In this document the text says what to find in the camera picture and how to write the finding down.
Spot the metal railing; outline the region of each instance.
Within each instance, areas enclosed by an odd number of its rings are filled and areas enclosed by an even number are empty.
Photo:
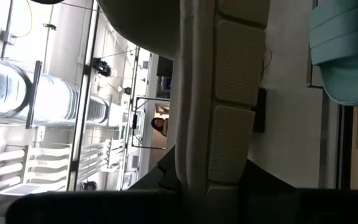
[[[47,147],[22,146],[19,150],[0,153],[0,191],[16,184],[25,184],[32,180],[47,180],[62,189],[66,185],[70,147],[52,149]],[[106,141],[81,147],[78,182],[95,175],[110,163],[110,158],[117,157],[116,149],[122,149],[122,143]]]

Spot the white wall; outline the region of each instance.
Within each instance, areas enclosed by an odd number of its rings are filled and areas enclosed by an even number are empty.
[[[295,187],[317,187],[321,90],[306,87],[312,0],[271,1],[265,71],[266,132],[254,134],[249,158]]]

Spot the black cord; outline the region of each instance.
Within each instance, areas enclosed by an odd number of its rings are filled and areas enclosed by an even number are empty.
[[[272,62],[272,58],[273,58],[273,52],[270,49],[267,49],[270,52],[270,58],[265,66],[265,59],[262,60],[262,71],[260,72],[260,78],[259,78],[259,87],[263,88],[262,86],[262,80],[264,78],[265,75],[265,70],[267,67],[269,67],[270,63]]]

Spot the wall outlet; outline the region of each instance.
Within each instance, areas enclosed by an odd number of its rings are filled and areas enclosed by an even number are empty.
[[[8,31],[1,31],[0,39],[2,42],[7,43],[9,45],[15,45],[16,44],[16,38],[13,34],[11,34]]]

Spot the metal duct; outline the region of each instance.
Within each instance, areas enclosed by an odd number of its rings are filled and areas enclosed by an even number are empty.
[[[0,118],[27,119],[32,83],[26,72],[0,59]],[[71,83],[41,74],[34,106],[34,124],[74,126],[79,89]],[[105,125],[109,105],[98,96],[90,96],[89,125]]]
[[[0,59],[0,118],[9,118],[28,105],[31,82],[21,68]]]

